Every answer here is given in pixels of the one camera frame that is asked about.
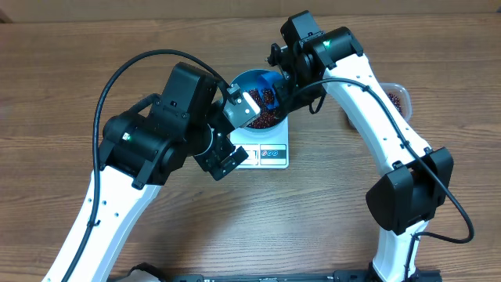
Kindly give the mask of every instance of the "blue bowl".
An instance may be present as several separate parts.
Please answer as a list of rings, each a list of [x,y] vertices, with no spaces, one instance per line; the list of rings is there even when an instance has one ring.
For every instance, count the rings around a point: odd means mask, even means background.
[[[248,70],[239,74],[232,83],[237,83],[242,91],[248,92],[252,89],[257,89],[261,99],[263,98],[263,89],[271,89],[273,96],[275,97],[275,103],[266,105],[269,110],[273,110],[279,106],[279,102],[276,99],[275,90],[273,90],[273,82],[282,79],[282,75],[276,71],[270,70]]]

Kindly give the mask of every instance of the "black robotic joint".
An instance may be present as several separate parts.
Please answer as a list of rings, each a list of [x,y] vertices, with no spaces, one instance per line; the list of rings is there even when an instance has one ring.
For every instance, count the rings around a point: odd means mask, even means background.
[[[353,54],[363,55],[362,46],[348,28],[340,27],[326,33],[320,30],[309,11],[291,16],[280,32],[287,46],[280,48],[274,43],[267,61],[272,67],[278,65],[285,76],[273,85],[279,102],[278,112],[283,115],[311,105],[326,94],[321,85],[299,96],[293,94],[296,90],[321,80],[325,69],[336,67],[338,60]]]
[[[188,156],[211,145],[207,113],[218,79],[187,63],[175,65],[162,95],[148,96],[112,117],[99,147],[101,167],[111,165],[134,178],[132,185],[164,185]],[[147,117],[139,111],[151,105]]]
[[[202,170],[211,173],[216,181],[228,175],[249,157],[242,147],[235,148],[229,141],[227,135],[235,128],[222,114],[221,106],[217,101],[209,110],[209,124],[213,128],[211,145],[205,152],[194,157]]]
[[[445,187],[449,187],[454,161],[446,148],[422,157]],[[420,168],[417,161],[398,164],[366,194],[367,206],[376,222],[385,230],[400,235],[421,220],[434,218],[444,204],[445,192]]]

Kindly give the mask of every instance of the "metal bowl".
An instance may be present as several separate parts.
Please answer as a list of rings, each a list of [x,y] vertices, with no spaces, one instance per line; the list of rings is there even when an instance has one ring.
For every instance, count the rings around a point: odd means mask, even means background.
[[[254,69],[254,70],[247,70],[244,71],[243,73],[239,74],[236,76],[235,79],[231,82],[237,83],[240,89],[242,91],[248,91],[251,89],[259,89],[258,87],[258,78],[262,76],[263,74],[267,74],[271,72],[270,70],[262,70],[262,69]],[[279,120],[279,123],[276,125],[273,125],[272,127],[269,128],[262,128],[262,129],[256,129],[256,128],[250,128],[247,126],[245,130],[250,131],[250,132],[256,132],[256,133],[264,133],[264,132],[269,132],[272,131],[273,129],[279,127],[282,123],[285,117],[282,117]]]

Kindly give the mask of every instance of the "white scale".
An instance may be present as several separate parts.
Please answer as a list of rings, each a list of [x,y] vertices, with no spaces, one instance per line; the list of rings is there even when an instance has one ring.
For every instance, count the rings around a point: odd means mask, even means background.
[[[287,168],[289,166],[289,118],[266,129],[237,128],[229,136],[249,157],[236,168]]]

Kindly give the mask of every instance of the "beige wall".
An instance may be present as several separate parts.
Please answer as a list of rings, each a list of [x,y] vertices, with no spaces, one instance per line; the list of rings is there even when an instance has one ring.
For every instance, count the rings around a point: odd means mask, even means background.
[[[500,5],[500,0],[0,0],[0,10],[14,23],[290,16],[305,9],[317,16],[493,13]]]

